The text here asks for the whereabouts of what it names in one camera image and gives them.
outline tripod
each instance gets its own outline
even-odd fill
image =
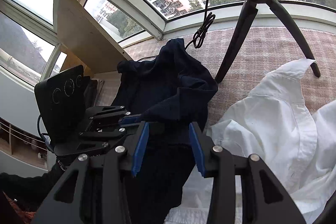
[[[232,35],[230,44],[225,53],[222,64],[217,72],[215,80],[217,83],[223,81],[226,73],[231,67],[234,59],[236,58],[247,33],[249,32],[252,22],[258,13],[256,6],[258,3],[266,3],[270,10],[280,19],[280,21],[289,30],[295,41],[298,43],[300,49],[302,50],[304,56],[307,59],[315,59],[312,54],[310,47],[301,33],[299,27],[296,25],[292,17],[289,15],[287,10],[277,1],[277,0],[247,0],[241,9],[239,19],[236,25],[236,29]],[[316,63],[312,63],[311,69],[316,77],[320,77],[320,70]]]

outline white wire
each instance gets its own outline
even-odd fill
[[[9,131],[5,130],[4,128],[2,128],[2,129],[3,129],[4,131],[8,132],[10,135],[13,135],[14,137],[16,137],[16,138],[18,138],[18,139],[20,139],[20,140],[26,142],[26,140],[19,138],[18,136],[16,136],[16,135],[10,133]],[[38,148],[41,148],[41,149],[47,151],[46,149],[44,149],[44,148],[42,148],[42,147],[39,147],[39,146],[37,146],[37,145],[34,145],[34,146],[36,146],[36,147],[38,147]]]
[[[2,125],[4,125],[5,127],[8,127],[9,128],[9,126],[8,125],[6,125],[6,124],[3,124],[2,122],[0,122],[0,124],[2,124]],[[44,143],[44,141],[40,141],[40,140],[36,140],[36,139],[34,139],[34,138],[32,138],[32,137],[29,137],[29,136],[27,136],[27,135],[25,135],[25,134],[23,134],[23,133],[21,133],[21,132],[19,132],[19,131],[16,131],[15,129],[13,129],[13,128],[11,128],[11,130],[13,130],[13,131],[15,131],[15,132],[17,132],[17,133],[19,133],[19,134],[21,134],[21,135],[24,135],[25,137],[27,137],[27,138],[31,138],[32,140],[35,140],[35,141],[38,141],[38,142],[41,142],[41,143]]]

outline black tripod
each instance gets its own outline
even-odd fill
[[[285,27],[289,30],[295,41],[298,43],[301,48],[304,56],[308,59],[315,59],[312,54],[310,47],[301,33],[299,27],[296,25],[292,17],[289,15],[287,10],[277,1],[277,0],[247,0],[241,9],[239,19],[236,25],[236,29],[233,33],[231,42],[227,48],[225,53],[223,62],[217,72],[216,82],[220,83],[223,81],[226,73],[231,67],[234,59],[236,58],[247,33],[249,32],[252,22],[255,16],[258,13],[258,9],[256,6],[258,3],[266,3],[270,10],[280,19],[280,21],[285,25]],[[316,63],[312,63],[311,69],[316,77],[320,77],[320,70]]]

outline white garment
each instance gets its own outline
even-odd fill
[[[336,190],[336,101],[310,115],[301,91],[300,80],[313,62],[295,60],[268,73],[207,130],[216,145],[234,155],[260,155],[308,224]],[[236,179],[236,218],[241,223],[239,184]],[[195,167],[181,205],[170,210],[166,224],[205,224],[211,189],[212,179],[202,178]]]

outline silver screw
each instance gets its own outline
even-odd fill
[[[86,159],[87,159],[87,154],[80,154],[80,155],[78,156],[78,159],[79,159],[80,161],[84,161],[84,160],[86,160]]]
[[[122,152],[124,152],[125,151],[125,147],[123,147],[123,146],[117,146],[116,148],[115,148],[115,151],[117,152],[117,153],[122,153]]]
[[[223,147],[221,147],[220,145],[215,145],[212,148],[212,150],[215,151],[215,152],[222,152],[223,151]]]
[[[251,160],[253,160],[253,161],[258,161],[258,160],[260,160],[260,157],[259,157],[257,154],[251,154],[251,155],[250,155],[250,158],[251,158]]]

